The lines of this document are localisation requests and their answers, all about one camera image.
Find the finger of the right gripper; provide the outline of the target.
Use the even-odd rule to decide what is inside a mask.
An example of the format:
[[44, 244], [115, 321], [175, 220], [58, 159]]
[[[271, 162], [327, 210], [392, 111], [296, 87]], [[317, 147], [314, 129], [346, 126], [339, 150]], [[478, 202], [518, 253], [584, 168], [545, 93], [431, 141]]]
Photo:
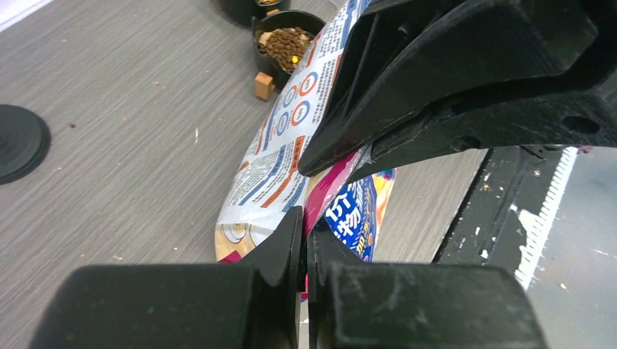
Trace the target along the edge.
[[377, 139], [353, 182], [376, 172], [473, 149], [616, 146], [616, 73], [541, 90], [518, 87], [494, 103], [448, 103]]
[[298, 168], [313, 176], [448, 103], [616, 73], [614, 1], [374, 1]]

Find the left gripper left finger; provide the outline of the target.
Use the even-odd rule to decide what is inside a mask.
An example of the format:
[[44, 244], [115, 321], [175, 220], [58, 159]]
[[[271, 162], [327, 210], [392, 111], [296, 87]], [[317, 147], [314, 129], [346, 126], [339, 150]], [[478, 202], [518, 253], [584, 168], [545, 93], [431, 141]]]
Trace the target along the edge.
[[303, 211], [235, 263], [88, 265], [62, 283], [32, 348], [296, 348]]

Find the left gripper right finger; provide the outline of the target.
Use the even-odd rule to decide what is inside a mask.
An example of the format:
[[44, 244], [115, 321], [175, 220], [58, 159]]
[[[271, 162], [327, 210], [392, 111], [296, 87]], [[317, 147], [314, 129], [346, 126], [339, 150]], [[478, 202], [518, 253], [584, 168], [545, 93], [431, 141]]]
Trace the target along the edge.
[[480, 265], [360, 260], [328, 231], [308, 237], [311, 348], [545, 348], [519, 283]]

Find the colourful pet food bag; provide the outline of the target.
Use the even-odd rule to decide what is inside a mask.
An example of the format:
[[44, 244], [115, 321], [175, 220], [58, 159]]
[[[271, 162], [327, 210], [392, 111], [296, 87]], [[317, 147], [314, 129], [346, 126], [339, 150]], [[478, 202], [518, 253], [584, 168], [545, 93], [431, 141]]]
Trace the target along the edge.
[[356, 256], [371, 262], [396, 170], [388, 169], [349, 185], [344, 163], [331, 172], [305, 177], [301, 155], [322, 120], [347, 37], [367, 1], [347, 1], [317, 34], [279, 89], [274, 107], [250, 143], [215, 226], [218, 262], [237, 262], [266, 240], [295, 206], [306, 210], [306, 227], [324, 219]]

